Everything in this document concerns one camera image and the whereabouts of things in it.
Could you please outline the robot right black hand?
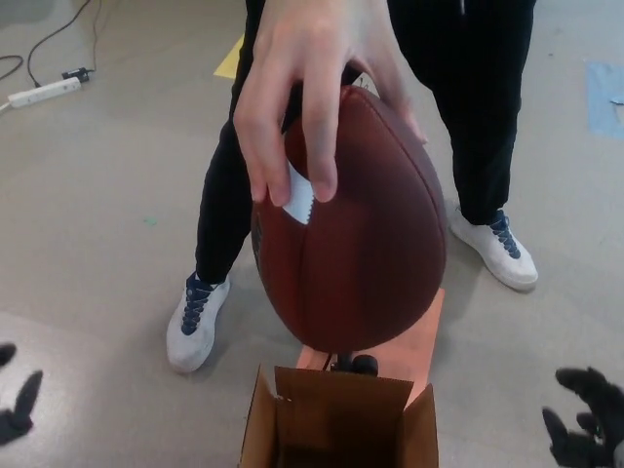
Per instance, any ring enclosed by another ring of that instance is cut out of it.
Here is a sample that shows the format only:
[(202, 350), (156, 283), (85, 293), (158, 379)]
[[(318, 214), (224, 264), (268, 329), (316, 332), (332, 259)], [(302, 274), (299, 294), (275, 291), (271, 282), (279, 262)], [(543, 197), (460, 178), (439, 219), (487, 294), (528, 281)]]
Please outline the robot right black hand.
[(566, 428), (550, 408), (542, 409), (551, 439), (550, 452), (560, 467), (623, 465), (623, 390), (592, 367), (559, 368), (555, 378), (589, 408), (576, 415), (579, 432)]

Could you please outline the person's right hand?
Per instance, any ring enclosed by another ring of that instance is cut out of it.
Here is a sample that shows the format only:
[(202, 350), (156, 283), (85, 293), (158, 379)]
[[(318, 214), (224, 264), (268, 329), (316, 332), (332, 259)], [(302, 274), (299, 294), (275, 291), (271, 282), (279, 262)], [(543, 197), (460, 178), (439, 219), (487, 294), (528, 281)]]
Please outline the person's right hand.
[(291, 183), (282, 123), (292, 87), (302, 85), (307, 169), (320, 202), (337, 189), (334, 161), (341, 77), (352, 64), (381, 99), (426, 140), (408, 92), (410, 68), (384, 1), (268, 1), (253, 44), (253, 64), (234, 112), (254, 201), (284, 206)]

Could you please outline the robot left black hand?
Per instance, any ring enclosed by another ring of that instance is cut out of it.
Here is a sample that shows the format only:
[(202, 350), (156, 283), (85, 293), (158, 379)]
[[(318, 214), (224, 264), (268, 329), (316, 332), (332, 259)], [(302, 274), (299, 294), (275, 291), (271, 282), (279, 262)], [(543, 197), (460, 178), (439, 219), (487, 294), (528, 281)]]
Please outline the robot left black hand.
[(1, 409), (1, 446), (25, 436), (33, 428), (31, 414), (38, 399), (43, 372), (34, 371), (18, 392), (14, 406)]

